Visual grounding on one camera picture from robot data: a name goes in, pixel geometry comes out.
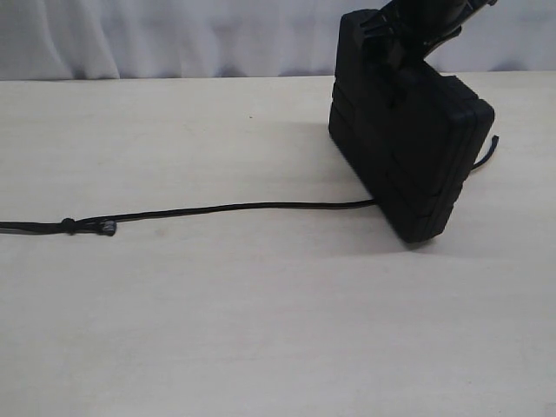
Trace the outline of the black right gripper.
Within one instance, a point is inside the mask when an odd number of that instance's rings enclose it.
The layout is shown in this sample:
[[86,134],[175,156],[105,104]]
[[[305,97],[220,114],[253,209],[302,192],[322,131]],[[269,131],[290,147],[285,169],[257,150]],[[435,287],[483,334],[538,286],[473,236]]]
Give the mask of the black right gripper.
[[423,58],[457,37],[462,25],[494,1],[391,1],[368,32],[368,55],[384,59],[385,105],[395,109],[418,90]]

